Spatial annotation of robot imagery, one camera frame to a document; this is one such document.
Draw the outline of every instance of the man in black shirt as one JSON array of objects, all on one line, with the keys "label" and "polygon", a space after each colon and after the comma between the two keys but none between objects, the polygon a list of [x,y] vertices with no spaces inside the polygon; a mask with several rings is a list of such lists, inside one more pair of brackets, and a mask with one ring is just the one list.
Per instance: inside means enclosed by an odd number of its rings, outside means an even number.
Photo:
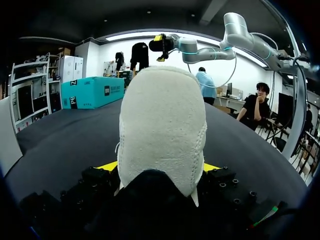
[{"label": "man in black shirt", "polygon": [[304,129],[303,129],[308,132],[310,132],[310,130],[312,128],[312,112],[310,109],[311,109],[311,105],[310,105],[310,103],[308,103],[308,109],[306,111]]},{"label": "man in black shirt", "polygon": [[256,90],[257,95],[250,95],[247,98],[236,118],[252,130],[256,130],[259,121],[262,118],[268,118],[270,114],[270,108],[266,101],[266,97],[270,92],[269,86],[263,82],[259,82],[256,85]]}]

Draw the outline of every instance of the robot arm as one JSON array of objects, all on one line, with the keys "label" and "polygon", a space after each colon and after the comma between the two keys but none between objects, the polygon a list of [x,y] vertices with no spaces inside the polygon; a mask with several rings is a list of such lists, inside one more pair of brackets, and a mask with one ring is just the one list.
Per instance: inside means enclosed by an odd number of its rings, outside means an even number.
[{"label": "robot arm", "polygon": [[[195,64],[208,60],[232,60],[236,57],[232,47],[238,47],[249,50],[263,59],[268,66],[278,71],[283,67],[283,61],[278,56],[279,51],[273,49],[260,37],[248,32],[245,19],[234,12],[224,15],[225,33],[224,38],[218,47],[197,48],[197,40],[191,38],[179,37],[176,34],[155,38],[150,42],[149,47],[154,52],[163,52],[158,61],[164,61],[168,58],[168,51],[177,49],[182,52],[182,59],[186,64]],[[161,45],[156,45],[157,41],[162,40]]]}]

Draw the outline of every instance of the ceiling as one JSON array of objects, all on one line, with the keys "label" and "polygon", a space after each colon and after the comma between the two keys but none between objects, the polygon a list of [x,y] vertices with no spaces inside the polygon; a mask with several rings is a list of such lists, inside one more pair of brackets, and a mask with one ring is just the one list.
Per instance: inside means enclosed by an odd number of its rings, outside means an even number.
[{"label": "ceiling", "polygon": [[[286,27],[264,0],[54,0],[19,3],[12,21],[2,32],[18,37],[36,36],[80,43],[89,37],[138,29],[177,29],[222,39],[223,16],[235,12],[246,19],[249,32],[259,32],[274,39],[279,49],[293,56]],[[301,35],[295,31],[301,52]]]}]

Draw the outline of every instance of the teal box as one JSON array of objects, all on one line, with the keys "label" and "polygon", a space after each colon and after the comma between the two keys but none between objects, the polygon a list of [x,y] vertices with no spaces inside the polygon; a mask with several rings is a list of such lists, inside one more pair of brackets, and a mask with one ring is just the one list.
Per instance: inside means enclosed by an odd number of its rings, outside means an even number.
[{"label": "teal box", "polygon": [[61,85],[64,109],[96,109],[124,97],[124,79],[94,76]]}]

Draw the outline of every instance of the white knit fabric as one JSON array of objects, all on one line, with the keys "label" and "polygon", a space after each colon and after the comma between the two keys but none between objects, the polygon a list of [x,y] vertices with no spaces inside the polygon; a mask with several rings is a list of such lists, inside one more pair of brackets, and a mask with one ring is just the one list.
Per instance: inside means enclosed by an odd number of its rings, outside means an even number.
[{"label": "white knit fabric", "polygon": [[206,111],[197,79],[175,67],[149,67],[131,81],[121,105],[118,172],[126,187],[144,170],[164,171],[185,196],[204,168]]}]

